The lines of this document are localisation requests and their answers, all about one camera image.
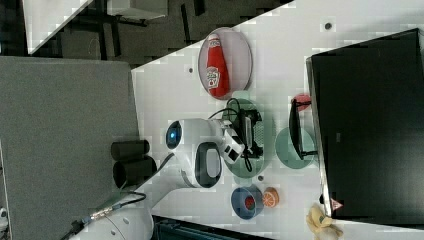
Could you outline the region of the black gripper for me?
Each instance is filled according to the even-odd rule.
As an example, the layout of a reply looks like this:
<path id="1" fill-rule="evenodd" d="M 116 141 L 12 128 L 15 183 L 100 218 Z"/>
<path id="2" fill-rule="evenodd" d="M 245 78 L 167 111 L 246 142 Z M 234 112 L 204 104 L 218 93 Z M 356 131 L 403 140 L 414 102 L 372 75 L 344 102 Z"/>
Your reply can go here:
<path id="1" fill-rule="evenodd" d="M 263 155 L 263 148 L 256 143 L 254 134 L 255 125 L 262 120 L 260 113 L 257 110 L 242 109 L 239 120 L 244 131 L 243 140 L 247 145 L 247 156 L 260 158 Z"/>

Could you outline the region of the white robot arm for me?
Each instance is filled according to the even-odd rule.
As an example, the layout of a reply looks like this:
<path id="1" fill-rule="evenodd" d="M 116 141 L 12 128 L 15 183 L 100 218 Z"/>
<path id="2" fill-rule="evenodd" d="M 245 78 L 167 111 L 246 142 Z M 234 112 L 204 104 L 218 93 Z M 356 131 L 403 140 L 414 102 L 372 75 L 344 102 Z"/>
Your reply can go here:
<path id="1" fill-rule="evenodd" d="M 180 119 L 169 125 L 165 143 L 169 155 L 158 171 L 116 203 L 73 223 L 61 240 L 150 240 L 153 207 L 181 188 L 211 188 L 223 167 L 250 178 L 256 174 L 263 148 L 255 142 L 256 110 L 225 108 L 221 119 Z"/>

